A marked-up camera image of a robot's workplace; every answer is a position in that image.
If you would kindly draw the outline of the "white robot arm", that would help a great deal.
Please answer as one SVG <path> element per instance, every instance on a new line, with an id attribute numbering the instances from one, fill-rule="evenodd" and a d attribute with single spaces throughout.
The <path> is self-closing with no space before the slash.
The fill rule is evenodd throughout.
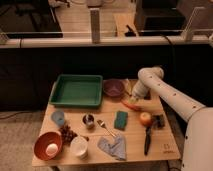
<path id="1" fill-rule="evenodd" d="M 181 171 L 213 171 L 213 107 L 207 107 L 163 81 L 161 67 L 142 68 L 132 98 L 157 93 L 186 123 Z"/>

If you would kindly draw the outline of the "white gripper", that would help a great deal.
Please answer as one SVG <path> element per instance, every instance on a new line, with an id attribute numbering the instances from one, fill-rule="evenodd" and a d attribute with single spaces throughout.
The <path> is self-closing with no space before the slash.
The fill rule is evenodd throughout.
<path id="1" fill-rule="evenodd" d="M 138 80 L 132 89 L 133 97 L 129 97 L 128 101 L 130 103 L 137 104 L 139 99 L 143 99 L 147 95 L 148 91 L 149 89 L 140 80 Z"/>

